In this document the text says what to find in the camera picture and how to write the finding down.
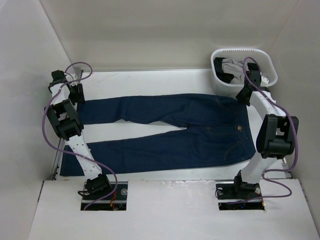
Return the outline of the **dark blue denim trousers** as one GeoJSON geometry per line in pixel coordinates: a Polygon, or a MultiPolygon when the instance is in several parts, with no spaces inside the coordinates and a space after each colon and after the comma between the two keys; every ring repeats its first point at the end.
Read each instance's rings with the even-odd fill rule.
{"type": "Polygon", "coordinates": [[[102,170],[116,174],[222,167],[251,159],[255,146],[247,107],[219,95],[184,93],[89,100],[77,108],[85,125],[124,120],[163,122],[177,129],[89,143],[102,170]]]}

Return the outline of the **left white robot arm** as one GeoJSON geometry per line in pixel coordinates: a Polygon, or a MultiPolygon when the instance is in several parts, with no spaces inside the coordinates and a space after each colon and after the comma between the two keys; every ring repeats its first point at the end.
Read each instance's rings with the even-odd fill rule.
{"type": "Polygon", "coordinates": [[[76,156],[87,177],[87,188],[95,188],[100,199],[108,199],[112,195],[112,186],[85,142],[84,124],[77,112],[77,106],[85,103],[83,85],[68,82],[62,70],[53,71],[51,76],[52,82],[48,89],[53,100],[45,108],[44,118],[49,120],[56,135],[71,148],[70,154],[76,156]]]}

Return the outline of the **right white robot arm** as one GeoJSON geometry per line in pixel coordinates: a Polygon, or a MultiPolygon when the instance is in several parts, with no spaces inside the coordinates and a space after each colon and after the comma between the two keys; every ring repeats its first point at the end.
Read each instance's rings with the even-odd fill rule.
{"type": "Polygon", "coordinates": [[[254,156],[234,178],[231,190],[238,198],[243,198],[250,190],[255,190],[265,170],[277,159],[283,159],[294,152],[299,127],[299,119],[289,116],[276,104],[268,88],[262,86],[259,66],[248,63],[247,67],[244,86],[236,100],[253,106],[262,119],[262,125],[256,138],[254,156]]]}

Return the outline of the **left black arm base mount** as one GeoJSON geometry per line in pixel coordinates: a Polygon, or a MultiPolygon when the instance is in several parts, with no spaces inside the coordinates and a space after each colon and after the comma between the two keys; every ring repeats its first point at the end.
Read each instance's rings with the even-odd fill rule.
{"type": "Polygon", "coordinates": [[[125,211],[127,209],[129,183],[127,181],[111,182],[106,175],[99,174],[88,179],[81,196],[82,211],[125,211]]]}

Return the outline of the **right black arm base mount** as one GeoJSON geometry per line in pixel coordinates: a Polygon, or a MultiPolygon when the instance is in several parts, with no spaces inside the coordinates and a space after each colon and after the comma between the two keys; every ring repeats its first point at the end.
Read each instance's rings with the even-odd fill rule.
{"type": "Polygon", "coordinates": [[[233,181],[217,181],[215,197],[221,211],[265,210],[259,183],[246,183],[240,176],[233,181]]]}

